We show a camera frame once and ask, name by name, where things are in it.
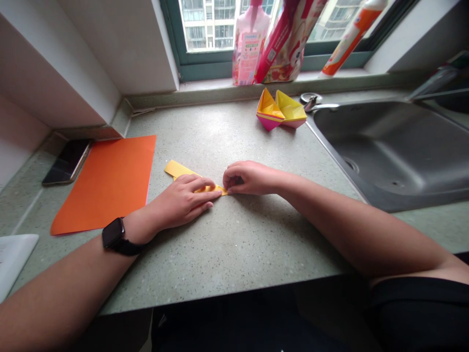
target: yellow paper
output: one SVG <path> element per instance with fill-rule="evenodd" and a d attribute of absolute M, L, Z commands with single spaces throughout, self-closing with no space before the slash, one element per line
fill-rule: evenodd
<path fill-rule="evenodd" d="M 283 116 L 282 111 L 278 108 L 267 88 L 264 88 L 260 96 L 259 104 L 257 105 L 257 116 L 277 122 L 285 119 L 285 116 Z"/>
<path fill-rule="evenodd" d="M 174 160 L 171 160 L 165 167 L 165 171 L 170 174 L 173 177 L 173 181 L 176 181 L 176 179 L 181 176 L 181 175 L 193 175 L 196 174 L 194 171 L 189 170 L 187 167 L 182 166 L 181 164 L 175 162 Z M 210 188 L 209 186 L 205 187 L 205 190 L 203 191 L 195 191 L 195 193 L 198 192 L 209 192 L 209 191 L 221 191 L 222 196 L 226 196 L 228 194 L 227 190 L 224 189 L 223 187 L 220 187 L 218 185 L 215 186 L 215 189 Z"/>
<path fill-rule="evenodd" d="M 275 94 L 275 101 L 283 113 L 283 116 L 285 116 L 283 122 L 306 120 L 303 105 L 280 90 L 277 90 Z"/>

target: countertop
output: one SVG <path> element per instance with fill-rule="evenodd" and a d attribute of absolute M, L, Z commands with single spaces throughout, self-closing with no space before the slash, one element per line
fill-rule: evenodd
<path fill-rule="evenodd" d="M 325 94 L 324 102 L 403 96 L 399 89 Z M 156 134 L 149 199 L 171 182 L 171 159 L 222 184 L 227 165 L 255 160 L 294 172 L 360 199 L 306 125 L 266 132 L 257 100 L 156 110 L 133 119 L 127 137 Z M 37 185 L 64 141 L 52 136 L 0 195 L 0 235 L 37 233 L 39 242 L 12 292 L 66 254 L 97 236 L 89 231 L 53 238 L 52 221 L 73 184 Z M 27 208 L 25 199 L 36 202 Z M 395 216 L 451 252 L 469 250 L 469 202 L 412 210 Z M 165 305 L 351 272 L 321 234 L 275 195 L 224 196 L 196 221 L 161 232 L 137 259 L 102 308 L 102 314 Z"/>

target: sink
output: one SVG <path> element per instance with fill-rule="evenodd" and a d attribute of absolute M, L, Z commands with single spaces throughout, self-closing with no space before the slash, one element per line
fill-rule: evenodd
<path fill-rule="evenodd" d="M 387 212 L 469 199 L 469 130 L 416 103 L 316 111 L 307 125 L 371 205 Z"/>

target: packaging bag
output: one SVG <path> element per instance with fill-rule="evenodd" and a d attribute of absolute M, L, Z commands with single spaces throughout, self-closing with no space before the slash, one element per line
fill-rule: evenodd
<path fill-rule="evenodd" d="M 303 51 L 327 0 L 285 0 L 283 11 L 261 54 L 257 83 L 288 82 L 298 77 Z"/>

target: wall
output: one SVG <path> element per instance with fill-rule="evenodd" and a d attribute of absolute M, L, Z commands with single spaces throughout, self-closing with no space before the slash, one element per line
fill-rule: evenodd
<path fill-rule="evenodd" d="M 58 0 L 123 94 L 179 89 L 158 0 Z"/>
<path fill-rule="evenodd" d="M 0 12 L 110 123 L 121 94 L 56 0 L 0 1 Z"/>
<path fill-rule="evenodd" d="M 0 94 L 53 129 L 106 121 L 0 15 Z"/>
<path fill-rule="evenodd" d="M 459 1 L 389 71 L 435 69 L 469 49 L 469 2 Z"/>
<path fill-rule="evenodd" d="M 467 2 L 420 0 L 364 68 L 375 74 L 437 68 L 467 45 L 467 21 L 452 11 L 456 5 Z"/>
<path fill-rule="evenodd" d="M 0 95 L 0 192 L 50 128 Z"/>

